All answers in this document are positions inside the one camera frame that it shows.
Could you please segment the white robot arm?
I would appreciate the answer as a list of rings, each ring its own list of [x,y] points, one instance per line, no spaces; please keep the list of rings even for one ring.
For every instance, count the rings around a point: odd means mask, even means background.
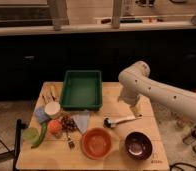
[[[196,93],[163,84],[149,78],[150,68],[144,61],[137,61],[118,75],[122,85],[120,98],[135,106],[142,94],[196,123]]]

